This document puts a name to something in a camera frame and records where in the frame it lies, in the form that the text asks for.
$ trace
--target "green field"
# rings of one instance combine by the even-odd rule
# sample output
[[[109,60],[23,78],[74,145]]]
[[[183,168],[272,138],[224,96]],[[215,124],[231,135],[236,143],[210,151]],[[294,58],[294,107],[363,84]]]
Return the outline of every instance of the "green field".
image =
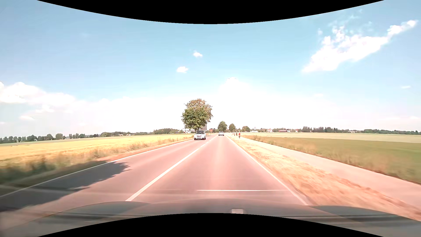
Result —
[[[244,132],[246,135],[258,135],[261,137],[301,137],[301,138],[327,138],[364,141],[384,141],[421,143],[421,135],[397,135],[397,134],[369,134],[369,133],[330,133],[330,132]]]
[[[346,134],[349,137],[360,134]],[[421,184],[421,143],[244,135],[245,138],[305,152]],[[373,139],[377,135],[368,135]],[[407,137],[398,135],[395,140]]]

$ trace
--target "white edge line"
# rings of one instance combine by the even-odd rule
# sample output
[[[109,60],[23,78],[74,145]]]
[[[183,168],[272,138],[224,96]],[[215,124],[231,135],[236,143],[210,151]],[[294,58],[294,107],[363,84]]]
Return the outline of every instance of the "white edge line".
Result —
[[[92,166],[92,167],[86,168],[84,170],[79,170],[79,171],[76,171],[76,172],[73,172],[73,173],[70,173],[70,174],[67,174],[67,175],[63,175],[63,176],[56,177],[56,178],[53,178],[53,179],[50,179],[50,180],[47,180],[47,181],[44,181],[44,182],[41,182],[41,183],[34,184],[34,185],[29,186],[29,187],[26,187],[26,188],[21,188],[21,189],[15,190],[13,192],[0,195],[0,198],[1,197],[5,197],[5,196],[10,195],[10,194],[14,194],[16,192],[19,192],[19,191],[22,191],[22,190],[25,190],[25,189],[29,189],[29,188],[32,188],[32,187],[41,185],[43,183],[47,183],[47,182],[50,182],[50,181],[53,181],[53,180],[56,180],[56,179],[59,179],[59,178],[63,178],[63,177],[69,176],[69,175],[73,175],[73,174],[76,174],[76,173],[79,173],[79,172],[82,172],[82,171],[85,171],[85,170],[88,170],[88,169],[92,169],[92,168],[95,168],[95,167],[98,167],[98,166],[101,166],[101,165],[104,165],[104,164],[108,164],[108,163],[111,163],[111,162],[116,162],[116,161],[119,161],[119,160],[122,160],[122,159],[126,159],[126,158],[129,158],[129,157],[132,157],[132,156],[137,156],[137,155],[145,154],[145,153],[150,152],[150,151],[156,151],[156,150],[161,149],[161,148],[166,148],[166,147],[169,147],[169,146],[172,146],[172,145],[177,145],[177,144],[180,144],[180,143],[188,142],[190,140],[191,139],[189,139],[187,141],[183,141],[183,142],[179,142],[179,143],[175,143],[175,144],[171,144],[171,145],[159,147],[159,148],[152,149],[152,150],[149,150],[149,151],[145,151],[145,152],[142,152],[142,153],[134,154],[134,155],[131,155],[131,156],[126,156],[126,157],[123,157],[123,158],[120,158],[120,159],[116,159],[116,160],[113,160],[113,161],[109,161],[109,162],[106,162],[106,163],[103,163],[103,164],[99,164],[99,165],[96,165],[96,166]]]
[[[254,157],[252,157],[249,153],[247,153],[243,148],[241,148],[241,146],[239,146],[237,143],[235,143],[233,140],[231,140],[235,145],[237,145],[242,151],[244,151],[244,153],[246,153],[251,159],[253,159],[254,161],[256,161],[257,164],[260,165],[260,167],[262,167],[266,172],[268,172],[273,178],[275,178],[279,183],[281,183],[286,189],[288,189],[292,195],[294,195],[296,198],[298,198],[298,200],[300,200],[304,205],[308,204],[302,199],[300,198],[300,196],[298,196],[295,192],[293,192],[289,187],[287,187],[281,180],[279,180],[275,175],[273,175],[271,172],[269,172],[266,167],[264,167],[262,164],[260,164]]]
[[[154,178],[154,180],[150,181],[147,185],[143,186],[143,188],[141,188],[139,191],[137,191],[135,194],[133,194],[131,197],[127,198],[126,201],[132,201],[133,199],[135,199],[137,196],[139,196],[143,191],[145,191],[148,187],[150,187],[152,184],[154,184],[156,181],[158,181],[160,178],[162,178],[166,173],[170,172],[170,170],[172,170],[174,167],[176,167],[177,165],[179,165],[181,162],[183,162],[185,159],[187,159],[189,156],[191,156],[194,152],[196,152],[197,150],[199,150],[199,148],[197,148],[196,150],[194,150],[192,153],[188,154],[186,157],[184,157],[183,159],[181,159],[179,162],[175,163],[173,166],[171,166],[168,170],[164,171],[164,173],[160,174],[158,177]]]

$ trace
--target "large tree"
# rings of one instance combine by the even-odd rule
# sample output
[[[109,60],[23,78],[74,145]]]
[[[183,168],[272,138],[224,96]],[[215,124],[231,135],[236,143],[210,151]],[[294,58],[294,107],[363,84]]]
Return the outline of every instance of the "large tree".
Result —
[[[56,140],[61,140],[63,139],[63,134],[62,133],[57,133],[56,134]]]
[[[227,125],[226,125],[226,123],[224,122],[224,121],[221,121],[220,123],[219,123],[219,125],[218,125],[218,130],[219,131],[226,131],[226,127],[227,127]]]
[[[249,132],[250,131],[250,128],[248,126],[243,126],[242,127],[242,130],[245,131],[245,132]]]
[[[212,106],[206,104],[205,100],[190,100],[186,105],[186,109],[181,115],[185,129],[199,130],[211,121]]]
[[[234,124],[230,124],[230,125],[229,125],[229,127],[228,127],[228,130],[229,130],[230,132],[235,131],[235,125],[234,125]]]

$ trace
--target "golden field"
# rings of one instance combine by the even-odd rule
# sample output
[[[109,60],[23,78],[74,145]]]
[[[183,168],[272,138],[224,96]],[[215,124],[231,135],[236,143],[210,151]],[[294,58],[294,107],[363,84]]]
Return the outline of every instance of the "golden field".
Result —
[[[140,135],[0,146],[0,183],[192,137],[186,133]]]

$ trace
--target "black border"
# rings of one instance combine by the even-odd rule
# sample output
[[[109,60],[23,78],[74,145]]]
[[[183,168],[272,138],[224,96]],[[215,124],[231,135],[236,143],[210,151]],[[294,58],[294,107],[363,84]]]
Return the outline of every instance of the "black border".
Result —
[[[312,16],[358,7],[371,1],[279,1],[279,2],[155,2],[146,1],[41,1],[109,16],[184,24],[237,24],[268,22]]]

